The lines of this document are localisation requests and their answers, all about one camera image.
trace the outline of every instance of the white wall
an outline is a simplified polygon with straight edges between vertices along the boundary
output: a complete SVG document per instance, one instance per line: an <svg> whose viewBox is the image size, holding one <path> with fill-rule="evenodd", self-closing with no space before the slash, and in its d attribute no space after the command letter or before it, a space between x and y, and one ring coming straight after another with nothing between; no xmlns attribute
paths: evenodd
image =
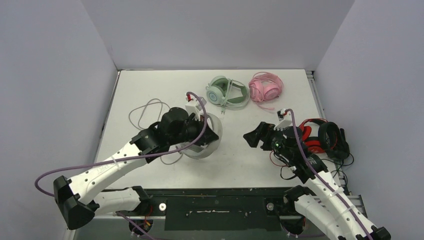
<svg viewBox="0 0 424 240"><path fill-rule="evenodd" d="M423 239L424 1L356 0L316 70L346 129L349 188L392 239Z"/></svg>
<svg viewBox="0 0 424 240"><path fill-rule="evenodd" d="M354 0L82 0L119 69L314 70Z"/></svg>
<svg viewBox="0 0 424 240"><path fill-rule="evenodd" d="M116 74L80 0L0 2L0 239L62 239L34 180L93 161Z"/></svg>

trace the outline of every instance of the screw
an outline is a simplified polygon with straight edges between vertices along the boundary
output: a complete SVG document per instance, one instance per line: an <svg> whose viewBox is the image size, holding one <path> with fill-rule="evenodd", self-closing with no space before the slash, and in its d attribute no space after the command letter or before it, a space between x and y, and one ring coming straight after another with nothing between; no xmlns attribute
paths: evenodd
<svg viewBox="0 0 424 240"><path fill-rule="evenodd" d="M165 203L161 203L159 204L159 210L161 210L162 212L165 211L167 209L167 205Z"/></svg>
<svg viewBox="0 0 424 240"><path fill-rule="evenodd" d="M266 209L268 209L269 211L274 210L274 203L270 202L266 205Z"/></svg>

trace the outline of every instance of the white headphones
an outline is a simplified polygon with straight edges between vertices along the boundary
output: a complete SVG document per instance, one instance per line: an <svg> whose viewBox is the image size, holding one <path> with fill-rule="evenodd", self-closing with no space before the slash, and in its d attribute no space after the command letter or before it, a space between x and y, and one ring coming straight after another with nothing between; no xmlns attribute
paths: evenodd
<svg viewBox="0 0 424 240"><path fill-rule="evenodd" d="M229 92L233 86L241 90L242 96L229 98ZM217 76L207 85L206 96L212 104L222 106L221 112L225 113L225 108L230 110L244 108L249 102L250 93L243 83L225 76Z"/></svg>

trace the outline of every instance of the white cable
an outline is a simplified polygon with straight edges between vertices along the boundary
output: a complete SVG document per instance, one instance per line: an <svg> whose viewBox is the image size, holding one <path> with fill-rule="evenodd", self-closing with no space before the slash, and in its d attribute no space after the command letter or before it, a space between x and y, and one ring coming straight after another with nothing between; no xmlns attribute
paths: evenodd
<svg viewBox="0 0 424 240"><path fill-rule="evenodd" d="M171 109L171 107L166 103L166 102L163 102L162 100L160 100L159 98L152 98L152 99L150 99L145 105L142 105L142 106L139 106L139 107L136 107L136 108L134 108L133 110L131 110L130 112L129 112L129 114L128 114L128 119L129 119L129 122L131 123L131 125L132 126L134 126L134 128L136 128L137 130L139 130L139 131L141 131L141 130L144 130L145 128L143 128L143 127L141 127L140 126L140 121L142 120L142 117L144 116L144 114L145 114L145 111L146 111L146 109L147 109L147 107L148 106L150 106L150 105L154 105L154 104L160 104L160 112L159 112L159 116L157 117L157 121L159 121L159 119L161 118L161 115L162 115L162 108L163 108L163 106L165 105L165 106L167 106L168 107L168 109ZM138 109L141 109L141 108L144 108L143 109L143 112L141 112L141 115L140 115L140 118L138 119L138 127L137 127L137 125L135 125L134 123L133 123L133 121L131 120L131 114L134 112L134 111L136 111L136 110L138 110ZM183 154L181 153L181 152L178 152L179 153L179 157L177 158L177 160L175 160L175 161L173 161L173 162L171 162L171 163L166 163L166 162L164 162L164 160L162 160L162 156L160 156L159 158L160 158L160 161L163 163L163 164L165 164L165 165L173 165L173 164L175 164L175 163L177 163L179 160L181 160L181 158L183 157Z"/></svg>

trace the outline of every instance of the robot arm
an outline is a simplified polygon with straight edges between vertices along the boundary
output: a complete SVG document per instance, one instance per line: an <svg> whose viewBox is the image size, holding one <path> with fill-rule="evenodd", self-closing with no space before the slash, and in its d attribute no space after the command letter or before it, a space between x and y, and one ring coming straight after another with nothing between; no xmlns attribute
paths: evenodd
<svg viewBox="0 0 424 240"><path fill-rule="evenodd" d="M331 240L371 240L367 235L374 240L391 239L384 227L375 227L358 211L334 181L321 159L308 152L304 143L298 145L298 140L302 140L302 131L296 126L290 126L293 124L291 113L282 109L278 111L277 116L277 125L261 122L254 131L246 133L243 138L252 148L256 148L259 141L262 141L260 148L264 151L274 151L276 157L288 165L302 181L305 187L299 185L288 190L283 197L284 203L309 218ZM311 194L318 196L326 208L313 200Z"/></svg>
<svg viewBox="0 0 424 240"><path fill-rule="evenodd" d="M141 186L125 189L106 188L132 170L152 162L158 156L138 159L134 157L164 153L169 151L172 145L196 139L207 119L200 114L200 104L196 99L190 99L186 109L187 111L179 107L171 108L159 122L140 131L120 150L105 160L112 161L111 163L95 166L70 178L60 176L54 180L54 198L70 230L86 225L99 214L115 211L140 214L145 212L150 198ZM207 125L204 134L194 143L196 147L202 148L214 142L219 144L222 129L214 130ZM218 145L212 146L213 152Z"/></svg>

